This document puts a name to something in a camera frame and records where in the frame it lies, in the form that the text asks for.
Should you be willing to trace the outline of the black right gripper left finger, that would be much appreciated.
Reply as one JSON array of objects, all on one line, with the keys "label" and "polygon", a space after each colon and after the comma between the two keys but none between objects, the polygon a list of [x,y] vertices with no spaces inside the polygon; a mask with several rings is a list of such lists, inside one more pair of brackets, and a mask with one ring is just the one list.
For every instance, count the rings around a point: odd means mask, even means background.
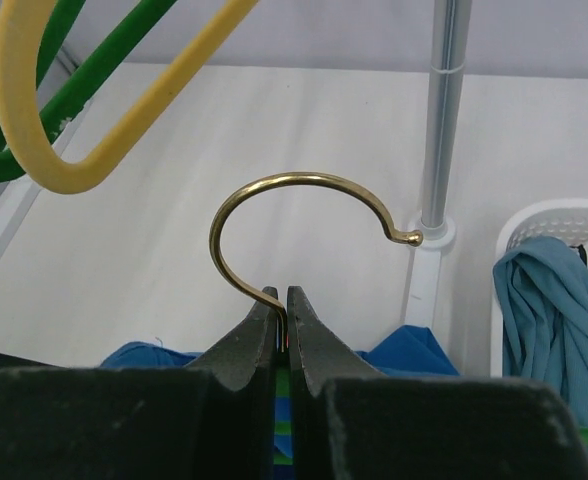
[{"label": "black right gripper left finger", "polygon": [[255,304],[195,360],[0,367],[0,479],[269,479],[275,313]]}]

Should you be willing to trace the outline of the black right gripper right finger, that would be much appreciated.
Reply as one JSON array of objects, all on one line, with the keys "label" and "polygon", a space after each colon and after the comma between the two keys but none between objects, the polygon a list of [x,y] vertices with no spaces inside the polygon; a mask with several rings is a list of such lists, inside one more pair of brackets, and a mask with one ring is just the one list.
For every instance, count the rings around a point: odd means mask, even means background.
[{"label": "black right gripper right finger", "polygon": [[300,479],[588,479],[562,399],[522,379],[391,377],[287,294],[293,463]]}]

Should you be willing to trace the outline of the blue tank top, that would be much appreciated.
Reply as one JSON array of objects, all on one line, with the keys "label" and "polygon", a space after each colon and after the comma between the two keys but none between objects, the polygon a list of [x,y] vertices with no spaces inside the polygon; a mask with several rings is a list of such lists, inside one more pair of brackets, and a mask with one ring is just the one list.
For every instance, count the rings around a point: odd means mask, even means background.
[{"label": "blue tank top", "polygon": [[[357,353],[366,363],[391,377],[457,376],[451,363],[430,329],[401,326],[370,351]],[[184,367],[200,356],[198,352],[178,352],[161,345],[128,342],[107,358],[102,368]],[[275,479],[295,477],[292,436],[285,432],[290,425],[290,372],[287,364],[278,368],[275,394],[274,465]]]}]

